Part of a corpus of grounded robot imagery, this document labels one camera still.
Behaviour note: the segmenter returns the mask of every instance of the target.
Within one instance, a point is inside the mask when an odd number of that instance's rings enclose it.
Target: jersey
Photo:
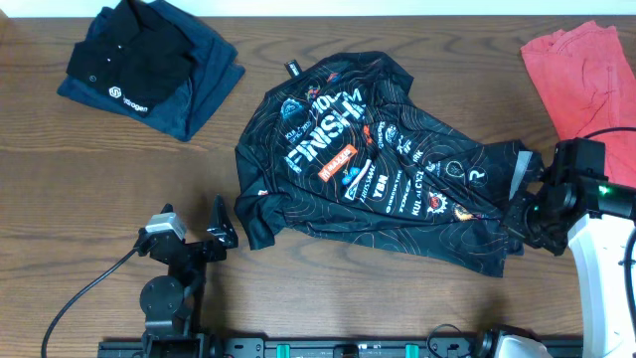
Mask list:
[[[265,95],[236,148],[253,250],[287,227],[503,275],[523,247],[500,219],[541,156],[471,140],[413,105],[412,81],[384,53],[337,54]]]

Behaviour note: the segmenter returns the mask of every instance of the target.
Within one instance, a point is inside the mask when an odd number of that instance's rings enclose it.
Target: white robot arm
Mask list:
[[[571,249],[581,295],[583,357],[630,358],[636,357],[631,288],[636,189],[607,182],[604,155],[600,142],[559,143],[540,192],[515,195],[502,224],[533,248],[556,256]],[[495,357],[550,355],[537,341],[508,335],[497,343]]]

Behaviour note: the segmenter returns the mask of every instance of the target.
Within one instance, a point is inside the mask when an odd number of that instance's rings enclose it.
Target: green clip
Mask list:
[[[278,344],[276,346],[276,358],[289,358],[291,349],[289,348],[289,344]]]
[[[406,344],[406,358],[419,358],[419,346],[416,344]]]

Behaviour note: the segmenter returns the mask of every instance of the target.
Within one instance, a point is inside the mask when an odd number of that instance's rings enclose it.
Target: folded shirt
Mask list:
[[[521,53],[560,139],[636,126],[636,79],[615,27],[590,21],[536,38]],[[606,144],[610,181],[636,187],[636,134],[611,132],[593,140]]]
[[[188,52],[193,64],[190,74],[171,96],[144,117],[73,77],[63,81],[58,94],[98,109],[130,116],[179,140],[188,141],[230,94],[244,74],[244,68],[234,64],[237,50],[205,24],[165,1],[154,1],[148,6],[176,26],[194,45]],[[97,37],[112,13],[112,9],[104,7],[88,28],[86,38]]]
[[[140,1],[123,0],[103,19],[75,45],[67,74],[146,116],[188,78],[192,43]]]

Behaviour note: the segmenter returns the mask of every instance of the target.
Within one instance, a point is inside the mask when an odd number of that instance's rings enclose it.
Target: orange logo patch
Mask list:
[[[342,166],[345,165],[345,163],[347,163],[349,159],[351,159],[351,157],[354,156],[354,154],[356,153],[358,153],[358,150],[356,150],[353,145],[347,144],[345,149],[341,150],[338,155],[336,155],[333,159],[331,159],[329,163],[327,163],[327,165],[322,167],[322,170],[320,170],[320,173],[318,173],[320,179],[327,182],[329,178],[336,174],[336,172],[340,168],[342,168]]]

